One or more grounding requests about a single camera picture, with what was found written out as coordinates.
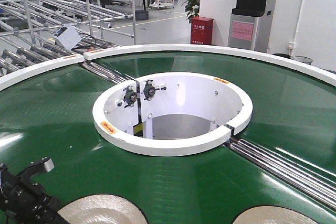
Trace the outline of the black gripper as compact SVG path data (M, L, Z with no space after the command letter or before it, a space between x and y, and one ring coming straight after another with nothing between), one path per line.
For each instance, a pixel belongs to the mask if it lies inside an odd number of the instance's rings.
M1 164L1 210L15 223L67 223L58 213L59 200L31 181L38 174L54 169L53 160L44 157L31 162L17 175Z

